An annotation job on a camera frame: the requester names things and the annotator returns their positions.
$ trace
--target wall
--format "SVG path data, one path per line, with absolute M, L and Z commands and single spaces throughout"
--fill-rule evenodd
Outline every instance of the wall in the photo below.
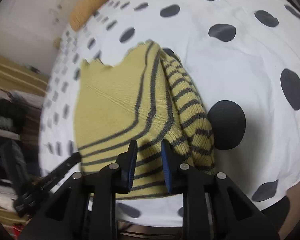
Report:
M 0 4 L 0 55 L 49 74 L 58 53 L 53 40 L 61 36 L 77 1 L 3 0 Z

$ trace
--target striped fabric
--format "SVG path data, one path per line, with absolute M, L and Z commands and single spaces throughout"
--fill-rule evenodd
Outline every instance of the striped fabric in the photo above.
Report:
M 167 194 L 160 144 L 198 169 L 214 172 L 214 140 L 191 79 L 175 54 L 153 41 L 130 50 L 115 66 L 100 60 L 81 66 L 74 118 L 75 138 L 86 173 L 99 171 L 138 141 L 133 188 L 119 199 Z

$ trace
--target bed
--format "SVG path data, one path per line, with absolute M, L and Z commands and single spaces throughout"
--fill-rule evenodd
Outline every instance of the bed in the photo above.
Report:
M 176 53 L 196 85 L 217 170 L 260 210 L 282 200 L 300 181 L 300 12 L 286 0 L 109 0 L 77 33 L 68 26 L 41 116 L 42 175 L 76 151 L 80 62 L 116 65 L 149 39 Z M 118 203 L 119 219 L 182 225 L 181 195 Z

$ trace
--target striped sweater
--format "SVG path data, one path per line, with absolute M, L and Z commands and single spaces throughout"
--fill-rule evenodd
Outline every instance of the striped sweater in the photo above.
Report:
M 116 66 L 81 65 L 74 130 L 85 173 L 99 171 L 138 141 L 133 187 L 119 199 L 167 194 L 160 144 L 184 162 L 214 172 L 214 138 L 200 97 L 179 58 L 153 42 L 131 49 Z

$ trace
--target yellow striped cloth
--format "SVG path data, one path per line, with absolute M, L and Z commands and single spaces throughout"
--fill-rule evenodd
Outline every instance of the yellow striped cloth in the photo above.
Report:
M 85 173 L 99 171 L 138 141 L 133 187 L 119 199 L 167 194 L 160 144 L 167 139 L 189 165 L 214 172 L 214 138 L 191 79 L 153 42 L 131 49 L 112 67 L 100 60 L 81 66 L 74 130 Z

